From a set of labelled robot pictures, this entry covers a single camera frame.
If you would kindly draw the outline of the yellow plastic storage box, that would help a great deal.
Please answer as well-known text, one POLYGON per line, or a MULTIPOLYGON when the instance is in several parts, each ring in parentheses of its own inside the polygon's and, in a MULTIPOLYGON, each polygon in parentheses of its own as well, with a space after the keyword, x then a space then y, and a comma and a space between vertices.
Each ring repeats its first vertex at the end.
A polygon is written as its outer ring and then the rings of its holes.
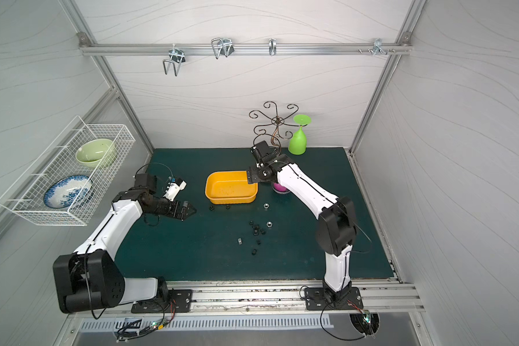
POLYGON ((248 183, 246 171, 214 172, 206 180, 205 194, 214 205, 248 204, 258 190, 257 183, 248 183))

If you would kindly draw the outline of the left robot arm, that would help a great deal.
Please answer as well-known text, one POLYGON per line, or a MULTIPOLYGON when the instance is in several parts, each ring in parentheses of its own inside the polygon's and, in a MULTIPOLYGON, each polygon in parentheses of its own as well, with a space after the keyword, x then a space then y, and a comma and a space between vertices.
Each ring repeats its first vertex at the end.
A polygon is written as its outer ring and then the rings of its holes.
POLYGON ((115 264, 115 256, 131 227, 141 216, 165 216, 184 221, 196 212, 177 194, 186 188, 181 178, 167 183, 158 197, 157 177, 137 174, 134 186, 118 193, 99 226, 70 255, 53 264, 53 276, 60 310, 65 314, 109 309, 120 305, 148 304, 164 309, 170 294, 163 278, 126 278, 115 264))

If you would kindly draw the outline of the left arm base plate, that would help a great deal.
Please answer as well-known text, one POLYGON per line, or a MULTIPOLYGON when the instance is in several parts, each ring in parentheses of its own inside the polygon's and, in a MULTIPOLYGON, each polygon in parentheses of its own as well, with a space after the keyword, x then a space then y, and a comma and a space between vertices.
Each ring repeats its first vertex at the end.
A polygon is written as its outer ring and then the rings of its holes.
POLYGON ((136 302, 132 305, 131 312, 133 314, 188 313, 192 300, 192 290, 168 289, 158 292, 154 298, 136 302))

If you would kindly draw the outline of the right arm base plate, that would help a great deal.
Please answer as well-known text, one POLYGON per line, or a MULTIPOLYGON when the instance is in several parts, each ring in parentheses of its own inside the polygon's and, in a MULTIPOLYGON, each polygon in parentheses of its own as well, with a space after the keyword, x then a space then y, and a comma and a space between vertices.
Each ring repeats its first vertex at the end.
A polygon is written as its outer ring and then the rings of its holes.
POLYGON ((308 311, 356 311, 363 310, 363 299, 357 287, 333 293, 328 288, 305 288, 302 298, 308 311))

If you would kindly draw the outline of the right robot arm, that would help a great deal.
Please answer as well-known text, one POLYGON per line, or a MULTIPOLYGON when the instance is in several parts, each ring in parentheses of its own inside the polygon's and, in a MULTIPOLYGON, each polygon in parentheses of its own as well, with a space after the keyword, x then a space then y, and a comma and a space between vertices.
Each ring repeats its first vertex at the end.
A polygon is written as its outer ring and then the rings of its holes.
POLYGON ((255 165, 247 169, 253 183, 277 183, 293 193, 317 219, 316 241, 325 252, 324 296, 336 302, 351 289, 350 255, 358 235, 355 206, 308 177, 291 158, 261 141, 250 148, 255 165))

